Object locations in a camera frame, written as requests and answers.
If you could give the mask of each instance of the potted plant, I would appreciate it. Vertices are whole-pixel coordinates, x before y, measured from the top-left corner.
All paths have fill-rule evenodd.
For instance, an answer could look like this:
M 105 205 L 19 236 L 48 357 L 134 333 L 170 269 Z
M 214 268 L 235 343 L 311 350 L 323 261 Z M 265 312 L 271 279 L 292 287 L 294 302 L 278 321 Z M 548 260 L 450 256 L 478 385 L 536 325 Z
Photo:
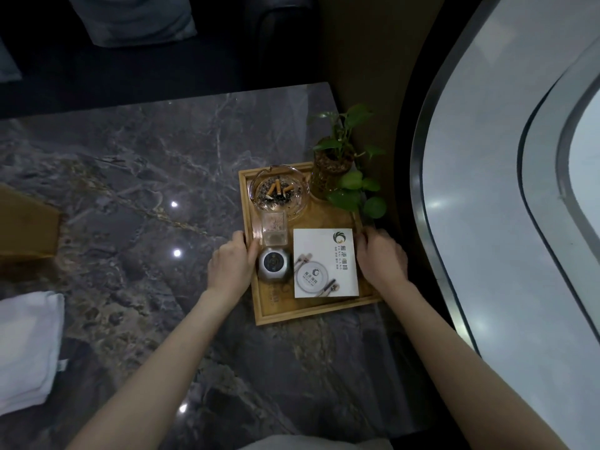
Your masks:
M 353 105 L 345 113 L 321 112 L 309 119 L 327 118 L 331 122 L 331 135 L 323 137 L 314 147 L 314 164 L 310 175 L 310 192 L 319 199 L 327 199 L 336 207 L 348 211 L 362 208 L 371 218 L 381 218 L 386 212 L 381 197 L 370 197 L 364 201 L 363 191 L 378 191 L 379 183 L 364 177 L 356 158 L 384 153 L 380 148 L 366 145 L 358 153 L 350 143 L 352 130 L 367 121 L 373 113 L 364 104 Z M 356 164 L 357 170 L 351 170 Z

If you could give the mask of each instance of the white card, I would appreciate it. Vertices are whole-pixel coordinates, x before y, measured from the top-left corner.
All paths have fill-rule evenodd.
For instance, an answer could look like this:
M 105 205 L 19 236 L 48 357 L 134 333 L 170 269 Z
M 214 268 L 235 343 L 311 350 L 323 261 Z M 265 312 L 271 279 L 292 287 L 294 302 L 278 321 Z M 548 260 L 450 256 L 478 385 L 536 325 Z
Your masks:
M 293 236 L 296 298 L 358 296 L 351 228 L 295 228 Z

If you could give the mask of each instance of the wooden tray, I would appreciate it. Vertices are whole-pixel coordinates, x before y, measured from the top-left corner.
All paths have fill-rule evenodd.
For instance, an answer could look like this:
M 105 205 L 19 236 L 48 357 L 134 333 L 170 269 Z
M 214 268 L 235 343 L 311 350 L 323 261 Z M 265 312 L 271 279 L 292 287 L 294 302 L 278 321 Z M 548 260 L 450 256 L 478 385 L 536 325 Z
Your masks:
M 313 167 L 311 162 L 290 164 L 304 173 L 306 180 Z M 246 240 L 261 238 L 259 211 L 250 201 L 248 188 L 252 179 L 264 168 L 239 171 L 239 190 L 244 211 L 244 229 Z M 287 247 L 293 253 L 292 234 L 294 228 L 352 228 L 353 233 L 360 232 L 363 225 L 357 213 L 350 213 L 332 206 L 329 202 L 310 199 L 301 216 L 288 222 Z M 293 318 L 303 318 L 312 314 L 327 313 L 355 306 L 368 305 L 381 300 L 371 285 L 358 271 L 359 297 L 315 297 L 294 298 L 294 279 L 284 283 L 266 283 L 259 280 L 256 271 L 252 275 L 252 301 L 254 302 L 254 318 L 256 325 L 281 322 Z

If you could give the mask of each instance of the hand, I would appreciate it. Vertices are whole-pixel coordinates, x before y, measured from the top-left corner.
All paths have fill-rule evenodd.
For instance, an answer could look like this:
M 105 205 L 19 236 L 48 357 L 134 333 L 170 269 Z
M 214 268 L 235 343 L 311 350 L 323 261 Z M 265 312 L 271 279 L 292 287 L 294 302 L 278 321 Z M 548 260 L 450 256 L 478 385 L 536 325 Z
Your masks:
M 383 229 L 366 227 L 365 233 L 356 236 L 356 260 L 364 277 L 384 298 L 408 282 L 408 257 Z
M 233 233 L 230 241 L 212 254 L 208 263 L 209 295 L 227 311 L 231 311 L 250 285 L 256 257 L 259 254 L 259 239 L 252 240 L 248 251 L 244 244 L 244 233 Z

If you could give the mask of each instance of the pothos plant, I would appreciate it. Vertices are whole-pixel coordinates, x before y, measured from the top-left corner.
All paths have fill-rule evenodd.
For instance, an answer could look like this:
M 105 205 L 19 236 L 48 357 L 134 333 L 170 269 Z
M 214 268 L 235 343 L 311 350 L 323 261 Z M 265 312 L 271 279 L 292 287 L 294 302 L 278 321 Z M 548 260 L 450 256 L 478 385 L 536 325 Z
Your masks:
M 357 158 L 366 155 L 369 159 L 373 156 L 383 155 L 385 152 L 374 145 L 365 145 L 364 151 L 358 152 L 350 142 L 352 130 L 371 118 L 373 113 L 364 104 L 353 105 L 345 113 L 321 112 L 309 119 L 309 122 L 316 118 L 327 118 L 331 123 L 331 136 L 325 137 L 314 147 L 315 162 L 318 155 L 323 152 L 329 160 L 340 163 L 349 162 L 348 170 L 352 163 L 356 170 L 349 170 L 340 176 L 335 189 L 326 194 L 327 200 L 336 207 L 347 211 L 362 212 L 367 216 L 377 219 L 381 218 L 387 206 L 381 197 L 373 196 L 366 200 L 363 199 L 364 191 L 377 192 L 381 189 L 379 182 L 374 178 L 365 177 L 362 171 L 360 161 Z

